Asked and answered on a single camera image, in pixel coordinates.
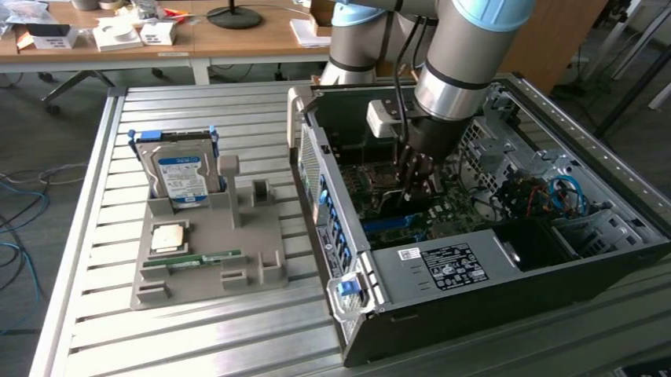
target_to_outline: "gray carpet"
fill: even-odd
[[[604,38],[604,32],[597,31],[589,36],[581,53],[589,56]],[[646,48],[636,60],[624,78],[612,82],[609,93],[586,84],[588,93],[574,100],[557,100],[565,110],[589,126],[584,110],[594,122],[600,122],[614,106],[624,92],[637,80],[649,66],[658,51]],[[230,79],[240,78],[246,72],[246,66],[238,66],[218,71]],[[282,69],[289,79],[308,79],[318,73],[316,64],[284,64]],[[272,81],[274,64],[256,65],[242,81]],[[157,79],[149,70],[114,71],[107,76],[118,86],[162,86],[193,84],[188,68],[165,68],[166,79]],[[54,73],[61,81],[70,75]],[[606,73],[600,76],[606,81]],[[650,97],[671,81],[671,68],[664,69],[638,100],[625,112],[617,124],[618,132],[609,137],[614,151],[633,166],[641,175],[668,194],[671,194],[671,174],[668,161],[671,150],[671,127],[664,120],[671,114],[671,101],[656,112],[642,108]],[[94,79],[86,79],[74,90],[54,101],[62,108],[62,114],[49,116],[43,111],[38,98],[55,86],[37,79],[35,74],[25,74],[13,89],[0,90],[0,172],[57,167],[65,163],[86,161],[95,135],[95,127],[105,100],[105,88]],[[63,179],[75,176],[81,170],[71,171]],[[22,189],[41,190],[41,185],[21,185]],[[46,292],[50,293],[59,265],[62,247],[70,218],[74,213],[79,184],[51,186],[47,191],[50,204],[45,214],[27,226],[18,230],[18,235],[31,254],[38,277]],[[0,188],[0,214],[10,217],[31,200],[30,196],[17,196]],[[11,241],[7,234],[0,234],[0,241]],[[0,249],[0,263],[6,261],[7,253]],[[6,281],[7,268],[0,269],[0,284]],[[19,275],[17,282],[0,292],[0,328],[5,328],[34,307],[34,293],[29,274]],[[42,302],[31,318],[18,326],[19,329],[38,330],[43,320],[46,304]],[[13,377],[26,375],[37,334],[9,335],[0,337],[0,376]]]

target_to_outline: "white cable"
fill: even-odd
[[[273,4],[241,4],[241,5],[236,5],[236,7],[241,7],[241,8],[246,8],[249,6],[270,6],[272,8],[278,8],[278,9],[284,9],[284,10],[288,10],[290,12],[296,12],[296,13],[300,13],[305,16],[309,16],[310,14],[308,12],[302,12],[301,10],[297,10],[297,9],[293,9],[293,8],[289,8],[286,6],[281,6],[281,5],[273,5]],[[177,16],[170,16],[170,17],[165,17],[168,19],[177,19],[177,18],[181,18],[181,17],[206,17],[206,16],[216,16],[224,12],[226,12],[226,9],[221,9],[218,10],[214,14],[178,14]]]
[[[300,13],[300,14],[304,14],[305,16],[309,16],[310,14],[308,12],[302,12],[301,10],[297,10],[297,9],[293,9],[293,8],[288,8],[285,6],[281,6],[281,5],[272,5],[272,4],[242,4],[240,5],[242,8],[245,6],[270,6],[270,7],[274,7],[274,8],[280,8],[280,9],[284,9],[284,10],[289,10],[292,12],[296,12],[296,13]]]
[[[37,179],[39,180],[39,183],[42,183],[45,185],[46,181],[43,180],[43,178],[50,177],[51,175],[54,175],[59,171],[69,170],[75,167],[87,167],[87,163],[67,163],[54,169],[43,170],[37,175]],[[83,181],[83,176],[78,177],[77,179],[70,179],[69,181],[51,181],[51,180],[49,180],[47,183],[49,183],[49,185],[67,185],[67,184],[75,183],[78,181]]]
[[[55,175],[58,172],[61,172],[63,170],[73,169],[75,167],[86,167],[86,166],[87,166],[86,163],[66,163],[65,165],[61,165],[61,166],[54,167],[51,169],[46,169],[43,171],[33,169],[31,171],[38,172],[37,176],[33,177],[33,178],[23,179],[21,181],[17,181],[17,180],[11,179],[10,175],[0,173],[0,180],[1,179],[6,179],[7,182],[11,183],[11,184],[14,184],[14,185],[21,185],[23,183],[30,183],[30,182],[34,182],[34,181],[38,181],[39,183],[42,183],[45,185],[46,184],[46,178],[50,177],[50,176],[53,176],[53,175]],[[77,179],[70,179],[67,181],[51,181],[51,180],[49,180],[47,184],[49,185],[67,185],[67,184],[75,183],[78,181],[83,181],[83,177],[79,177]]]

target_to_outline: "lamp base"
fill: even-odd
[[[230,13],[228,7],[214,8],[208,12],[206,17],[212,24],[225,29],[248,29],[262,21],[257,12],[238,6],[234,8],[234,13]]]

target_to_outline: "white box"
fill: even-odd
[[[131,49],[142,46],[137,31],[127,26],[98,26],[93,29],[97,50],[102,53],[115,49]]]
[[[31,35],[31,43],[37,49],[71,49],[77,35],[77,30],[70,27],[70,30],[62,36]]]
[[[177,34],[177,24],[174,22],[157,22],[145,24],[139,30],[139,38],[145,45],[170,46]]]

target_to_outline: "metal workbench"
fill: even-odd
[[[286,90],[300,84],[110,93],[30,376],[600,375],[671,353],[664,259],[590,302],[344,369],[286,160]],[[276,186],[290,283],[134,312],[129,295],[147,186],[125,133],[210,125],[222,153],[240,157],[237,183],[269,178]]]

